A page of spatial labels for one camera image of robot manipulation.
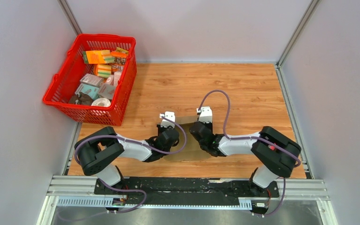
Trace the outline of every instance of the wooden floor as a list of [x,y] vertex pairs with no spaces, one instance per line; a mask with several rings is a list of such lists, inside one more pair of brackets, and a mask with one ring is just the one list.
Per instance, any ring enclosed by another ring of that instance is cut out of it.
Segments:
[[[244,135],[272,126],[294,140],[292,127],[273,65],[270,64],[138,64],[122,126],[114,127],[123,136],[142,140],[157,133],[159,113],[173,111],[176,116],[195,115],[204,95],[214,89],[228,93],[231,100],[227,133]],[[223,94],[213,93],[205,101],[213,111],[215,133],[222,133],[227,109]],[[79,139],[103,128],[83,124]],[[210,157],[205,160],[143,163],[118,158],[124,176],[249,178],[262,163],[253,155]],[[69,175],[83,175],[73,161]],[[292,178],[306,178],[302,166]]]

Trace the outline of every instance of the perforated metal strip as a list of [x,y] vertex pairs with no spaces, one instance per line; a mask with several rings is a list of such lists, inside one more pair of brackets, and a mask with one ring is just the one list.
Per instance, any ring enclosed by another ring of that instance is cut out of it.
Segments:
[[[113,207],[112,197],[72,197],[63,196],[60,197],[57,206],[84,206],[84,207]],[[147,209],[194,209],[194,210],[251,210],[252,202],[250,200],[239,199],[239,205],[153,205],[146,204],[140,206],[140,208]],[[136,206],[135,204],[126,204],[125,206],[118,206],[118,208],[131,208]]]

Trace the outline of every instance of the basket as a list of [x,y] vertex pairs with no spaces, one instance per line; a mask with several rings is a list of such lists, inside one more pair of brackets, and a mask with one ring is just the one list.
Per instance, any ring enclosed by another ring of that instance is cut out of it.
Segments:
[[[85,123],[120,126],[125,115],[130,92],[136,77],[136,40],[133,37],[120,37],[108,34],[80,34],[75,39],[60,71],[53,76],[43,102],[56,107],[73,120]],[[83,51],[115,51],[117,47],[129,51],[121,78],[109,107],[68,104],[86,73],[93,73],[93,64],[85,64]]]

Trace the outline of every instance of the tape roll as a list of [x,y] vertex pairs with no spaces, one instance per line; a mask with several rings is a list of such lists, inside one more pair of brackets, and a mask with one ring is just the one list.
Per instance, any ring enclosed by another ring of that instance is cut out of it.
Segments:
[[111,105],[111,101],[107,98],[101,97],[93,101],[92,106],[102,106],[109,107]]

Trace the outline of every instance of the plastic container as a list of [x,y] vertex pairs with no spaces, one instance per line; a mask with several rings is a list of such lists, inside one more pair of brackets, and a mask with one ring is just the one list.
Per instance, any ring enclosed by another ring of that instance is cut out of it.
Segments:
[[[75,121],[120,126],[125,116],[130,92],[136,77],[136,40],[133,37],[120,37],[108,34],[81,34],[75,39],[60,71],[53,76],[43,102],[56,107]],[[109,107],[74,105],[67,102],[79,86],[79,80],[86,73],[93,73],[93,64],[85,64],[82,52],[117,47],[129,51],[121,78]]]

